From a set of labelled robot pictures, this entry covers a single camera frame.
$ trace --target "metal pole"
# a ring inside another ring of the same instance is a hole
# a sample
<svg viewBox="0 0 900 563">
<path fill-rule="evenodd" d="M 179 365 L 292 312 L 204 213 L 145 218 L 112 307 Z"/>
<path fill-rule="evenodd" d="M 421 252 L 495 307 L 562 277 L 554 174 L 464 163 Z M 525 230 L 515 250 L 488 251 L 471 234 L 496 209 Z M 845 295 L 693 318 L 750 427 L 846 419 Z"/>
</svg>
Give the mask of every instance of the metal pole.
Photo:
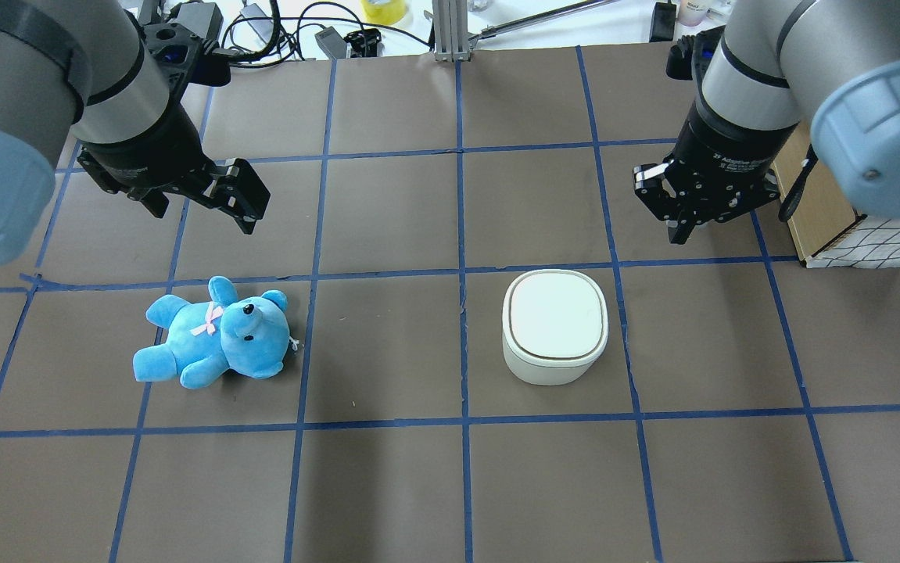
<svg viewBox="0 0 900 563">
<path fill-rule="evenodd" d="M 556 8 L 554 10 L 547 10 L 546 12 L 540 14 L 527 16 L 525 18 L 506 22 L 501 25 L 486 27 L 485 29 L 482 29 L 481 33 L 471 36 L 471 48 L 474 48 L 474 46 L 477 45 L 478 41 L 482 39 L 490 39 L 503 33 L 515 31 L 517 29 L 529 27 L 540 22 L 557 19 L 561 16 L 567 16 L 568 14 L 574 14 L 575 12 L 581 12 L 590 8 L 595 8 L 596 6 L 611 4 L 617 1 L 618 0 L 585 0 L 584 2 L 578 2 L 577 4 L 571 4 L 570 6 L 564 6 L 561 8 Z"/>
</svg>

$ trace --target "teddy bear leg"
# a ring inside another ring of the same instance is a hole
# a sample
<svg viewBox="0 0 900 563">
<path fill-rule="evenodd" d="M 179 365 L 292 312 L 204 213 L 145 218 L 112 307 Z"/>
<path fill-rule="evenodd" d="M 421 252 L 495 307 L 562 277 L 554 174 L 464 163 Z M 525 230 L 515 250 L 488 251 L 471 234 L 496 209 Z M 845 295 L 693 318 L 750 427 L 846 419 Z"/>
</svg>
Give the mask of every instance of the teddy bear leg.
<svg viewBox="0 0 900 563">
<path fill-rule="evenodd" d="M 186 389 L 200 389 L 215 382 L 228 370 L 228 359 L 222 356 L 204 357 L 182 370 L 181 384 Z"/>
<path fill-rule="evenodd" d="M 150 346 L 134 354 L 134 377 L 139 382 L 163 382 L 178 374 L 168 345 Z"/>
</svg>

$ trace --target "power adapter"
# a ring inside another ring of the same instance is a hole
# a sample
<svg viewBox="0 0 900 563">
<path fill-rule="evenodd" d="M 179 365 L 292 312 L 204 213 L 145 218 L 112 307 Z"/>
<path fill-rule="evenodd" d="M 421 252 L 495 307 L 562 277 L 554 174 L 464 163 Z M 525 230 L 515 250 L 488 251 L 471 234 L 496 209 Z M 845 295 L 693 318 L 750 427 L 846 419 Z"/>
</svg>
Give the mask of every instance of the power adapter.
<svg viewBox="0 0 900 563">
<path fill-rule="evenodd" d="M 650 43 L 672 41 L 676 36 L 676 5 L 671 2 L 659 2 L 654 4 L 654 12 L 651 13 L 651 39 Z"/>
</svg>

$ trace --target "stuffed toy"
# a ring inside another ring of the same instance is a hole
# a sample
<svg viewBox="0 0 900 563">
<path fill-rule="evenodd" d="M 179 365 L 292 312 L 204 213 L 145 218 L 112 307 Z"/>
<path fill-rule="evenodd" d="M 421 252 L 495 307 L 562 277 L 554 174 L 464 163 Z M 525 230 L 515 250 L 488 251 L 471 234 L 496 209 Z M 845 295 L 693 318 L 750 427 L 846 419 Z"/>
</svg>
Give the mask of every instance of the stuffed toy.
<svg viewBox="0 0 900 563">
<path fill-rule="evenodd" d="M 210 279 L 209 303 L 163 296 L 147 307 L 147 321 L 168 332 L 163 345 L 134 355 L 139 382 L 179 377 L 182 387 L 199 389 L 234 370 L 256 380 L 282 370 L 286 349 L 296 350 L 286 324 L 286 296 L 277 289 L 256 298 L 238 299 L 229 279 Z"/>
</svg>

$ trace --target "cable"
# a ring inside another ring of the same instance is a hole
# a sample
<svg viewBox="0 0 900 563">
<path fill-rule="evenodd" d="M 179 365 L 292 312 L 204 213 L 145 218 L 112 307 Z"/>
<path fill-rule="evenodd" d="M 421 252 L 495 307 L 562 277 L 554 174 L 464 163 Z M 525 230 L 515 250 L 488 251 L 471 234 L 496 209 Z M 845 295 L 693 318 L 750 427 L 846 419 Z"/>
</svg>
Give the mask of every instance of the cable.
<svg viewBox="0 0 900 563">
<path fill-rule="evenodd" d="M 238 55 L 231 57 L 231 61 L 234 63 L 239 62 L 253 62 L 262 60 L 265 56 L 270 55 L 272 53 L 272 49 L 278 47 L 279 43 L 279 34 L 282 32 L 282 22 L 279 20 L 279 3 L 277 0 L 268 0 L 268 5 L 270 5 L 272 11 L 272 35 L 270 36 L 270 40 L 265 42 L 265 46 L 254 53 L 239 53 Z"/>
<path fill-rule="evenodd" d="M 339 4 L 338 2 L 328 2 L 328 0 L 324 0 L 321 2 L 311 2 L 310 4 L 307 4 L 306 8 L 303 8 L 303 11 L 300 12 L 299 17 L 296 18 L 296 56 L 300 57 L 300 60 L 305 60 L 303 58 L 303 50 L 300 49 L 300 24 L 302 24 L 303 18 L 307 15 L 307 12 L 309 12 L 311 8 L 314 8 L 315 6 L 334 6 L 336 8 L 342 8 L 342 10 L 346 10 L 347 12 L 349 12 L 349 14 L 353 15 L 353 18 L 356 19 L 356 21 L 360 24 L 360 31 L 367 30 L 367 28 L 363 25 L 363 20 L 360 20 L 360 16 L 357 15 L 353 10 L 342 6 L 342 4 Z"/>
<path fill-rule="evenodd" d="M 235 25 L 238 25 L 238 24 L 240 24 L 240 23 L 245 23 L 245 22 L 249 22 L 249 21 L 265 21 L 265 20 L 271 20 L 271 19 L 272 19 L 272 18 L 270 18 L 270 17 L 254 17 L 254 18 L 238 18 L 238 19 L 235 19 L 235 21 L 232 21 L 231 24 L 228 25 L 228 28 L 224 30 L 224 36 L 227 37 L 227 36 L 228 36 L 228 33 L 231 33 L 232 30 L 234 30 Z M 299 19 L 299 18 L 295 18 L 295 17 L 286 17 L 286 18 L 279 18 L 279 19 L 284 20 L 284 21 L 295 21 L 295 20 L 297 20 L 297 19 Z M 304 19 L 306 19 L 306 20 L 316 20 L 316 21 L 339 21 L 339 22 L 345 22 L 345 23 L 360 24 L 360 21 L 350 20 L 350 19 L 347 19 L 347 18 L 335 18 L 335 17 L 313 17 L 313 18 L 309 18 L 309 17 L 304 17 Z M 370 25 L 371 25 L 371 27 L 378 27 L 378 28 L 381 28 L 381 29 L 389 30 L 389 31 L 395 31 L 395 32 L 400 33 L 400 34 L 402 34 L 402 35 L 404 35 L 404 36 L 410 37 L 410 39 L 413 39 L 414 41 L 417 41 L 418 43 L 421 43 L 422 45 L 424 45 L 424 46 L 427 47 L 427 48 L 429 47 L 427 41 L 425 41 L 424 39 L 421 39 L 421 37 L 418 37 L 417 35 L 414 35 L 414 34 L 411 33 L 410 31 L 406 31 L 406 30 L 404 30 L 404 29 L 392 27 L 392 26 L 390 26 L 390 25 L 381 25 L 381 24 L 370 24 Z"/>
<path fill-rule="evenodd" d="M 300 26 L 300 28 L 297 28 L 297 32 L 299 32 L 300 29 L 303 29 L 303 28 L 306 28 L 306 27 L 314 27 L 314 26 L 320 27 L 321 29 L 324 29 L 324 28 L 325 28 L 325 26 L 322 25 L 322 24 L 320 24 L 320 23 L 306 23 L 306 24 Z M 275 51 L 275 53 L 281 54 L 281 51 L 282 51 L 282 49 L 281 49 L 281 47 L 280 47 L 279 49 L 277 49 L 277 51 Z M 276 59 L 276 60 L 274 60 L 274 61 L 265 62 L 265 63 L 245 63 L 245 64 L 235 64 L 235 65 L 232 65 L 232 66 L 234 66 L 235 68 L 268 68 L 268 67 L 271 67 L 271 66 L 277 66 L 278 64 L 283 64 L 283 63 L 285 63 L 286 61 L 289 60 L 289 57 L 292 57 L 292 56 L 295 55 L 295 54 L 296 54 L 296 50 L 293 49 L 292 46 L 290 46 L 289 52 L 286 53 L 285 56 L 281 56 L 281 57 L 279 57 L 278 59 Z"/>
</svg>

